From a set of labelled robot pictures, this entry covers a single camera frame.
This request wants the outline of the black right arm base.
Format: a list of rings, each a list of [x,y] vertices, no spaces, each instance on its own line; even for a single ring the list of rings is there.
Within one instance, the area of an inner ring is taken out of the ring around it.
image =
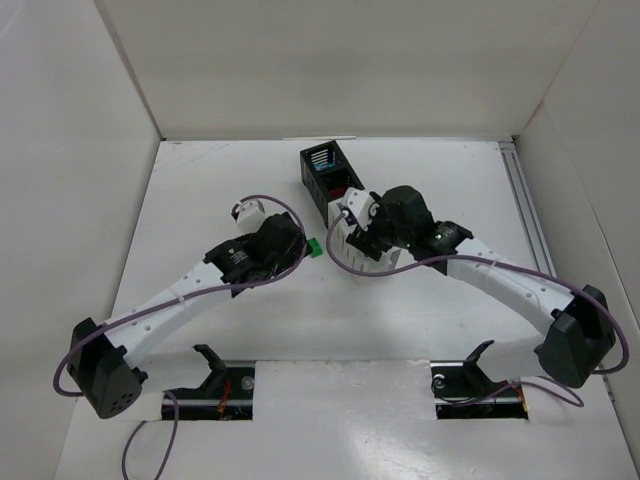
[[[529,419],[522,388],[507,380],[490,380],[478,366],[493,343],[481,343],[463,360],[430,363],[438,420]]]

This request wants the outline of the green 2x2 lego brick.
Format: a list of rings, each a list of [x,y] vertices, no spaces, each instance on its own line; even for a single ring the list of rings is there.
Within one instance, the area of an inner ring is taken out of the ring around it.
[[[307,240],[307,255],[311,258],[317,258],[324,253],[321,242],[317,238]]]

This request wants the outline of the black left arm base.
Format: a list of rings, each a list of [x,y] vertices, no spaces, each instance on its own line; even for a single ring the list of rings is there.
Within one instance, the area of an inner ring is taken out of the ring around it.
[[[172,389],[182,421],[250,421],[253,419],[256,362],[222,360],[208,345],[192,348],[193,360],[204,372],[195,385]]]

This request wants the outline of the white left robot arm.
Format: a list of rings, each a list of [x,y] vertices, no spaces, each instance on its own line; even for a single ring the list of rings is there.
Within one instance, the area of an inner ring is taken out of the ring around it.
[[[275,282],[311,252],[290,214],[270,215],[256,231],[214,247],[190,272],[128,315],[77,324],[67,371],[101,419],[119,415],[146,392],[212,395],[224,383],[227,367],[208,345],[192,347],[193,375],[157,374],[152,367],[161,360],[152,350],[214,306]]]

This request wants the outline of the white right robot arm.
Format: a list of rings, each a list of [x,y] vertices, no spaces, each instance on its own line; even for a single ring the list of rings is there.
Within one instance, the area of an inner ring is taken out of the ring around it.
[[[347,189],[343,207],[355,223],[347,241],[377,259],[391,248],[477,288],[524,318],[535,335],[481,343],[462,363],[473,379],[498,383],[546,376],[582,387],[615,345],[606,299],[597,289],[564,286],[540,272],[506,264],[467,228],[433,218],[422,195],[399,186],[379,195]]]

